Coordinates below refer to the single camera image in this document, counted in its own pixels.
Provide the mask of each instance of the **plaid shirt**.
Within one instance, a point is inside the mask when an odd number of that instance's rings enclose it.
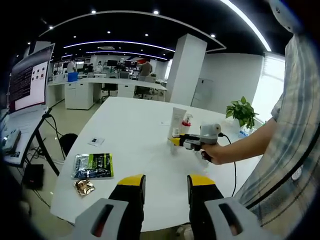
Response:
[[[283,94],[272,110],[277,122],[262,159],[236,194],[244,206],[279,182],[308,148],[320,122],[320,61],[313,42],[295,35],[285,49]],[[320,181],[320,139],[302,166],[297,180],[290,178],[269,197],[251,208],[260,225],[286,237],[299,224]]]

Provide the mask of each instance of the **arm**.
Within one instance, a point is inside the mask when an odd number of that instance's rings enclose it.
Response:
[[[227,146],[205,144],[202,149],[211,157],[211,161],[217,165],[252,158],[265,153],[276,128],[277,122],[271,118],[265,125],[244,139]]]

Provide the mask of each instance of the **green snack package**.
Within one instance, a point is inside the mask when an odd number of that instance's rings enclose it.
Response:
[[[114,168],[111,153],[77,154],[74,160],[72,178],[111,178]]]

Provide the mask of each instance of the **blue box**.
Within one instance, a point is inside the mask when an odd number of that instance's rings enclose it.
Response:
[[[75,82],[78,81],[78,72],[70,72],[68,73],[68,82]]]

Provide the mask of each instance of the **window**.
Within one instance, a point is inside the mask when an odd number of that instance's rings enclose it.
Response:
[[[268,121],[271,111],[284,91],[285,57],[265,53],[262,73],[256,87],[252,107],[262,122]]]
[[[168,66],[166,67],[166,70],[165,70],[164,79],[168,79],[168,78],[169,78],[169,73],[170,73],[171,65],[172,65],[172,59],[169,60],[169,62],[168,62]]]

